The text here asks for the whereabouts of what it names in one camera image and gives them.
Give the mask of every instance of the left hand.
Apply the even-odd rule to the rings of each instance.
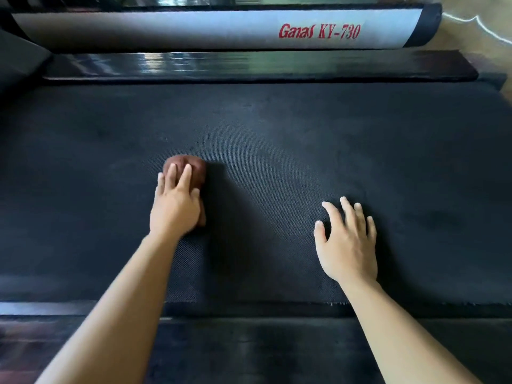
[[[167,176],[158,174],[155,201],[150,215],[150,234],[159,239],[180,239],[197,225],[200,213],[199,189],[190,191],[192,166],[187,164],[176,184],[176,164]]]

